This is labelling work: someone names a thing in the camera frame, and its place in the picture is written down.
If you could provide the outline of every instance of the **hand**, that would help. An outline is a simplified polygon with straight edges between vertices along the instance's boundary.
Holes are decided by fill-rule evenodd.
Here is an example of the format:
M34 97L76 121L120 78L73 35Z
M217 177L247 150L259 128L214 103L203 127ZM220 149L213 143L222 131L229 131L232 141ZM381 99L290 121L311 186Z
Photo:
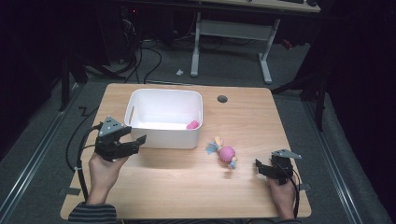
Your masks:
M107 194L116 184L122 165L129 157L120 158L116 161L105 161L101 156L94 153L89 162L91 174L91 192L87 204L105 203Z
M267 179L270 183L272 198L280 219L294 219L293 206L296 191L291 181L288 180L286 184L279 186L276 179L268 177Z

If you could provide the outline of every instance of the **white plastic bin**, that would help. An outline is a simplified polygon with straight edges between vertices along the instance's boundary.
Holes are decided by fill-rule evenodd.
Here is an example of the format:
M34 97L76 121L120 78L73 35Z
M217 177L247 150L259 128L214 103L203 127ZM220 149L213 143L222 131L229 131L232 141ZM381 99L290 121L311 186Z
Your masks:
M192 121L195 129L187 129ZM132 93L124 122L132 138L147 135L141 147L191 149L203 123L202 96L196 91L141 89Z

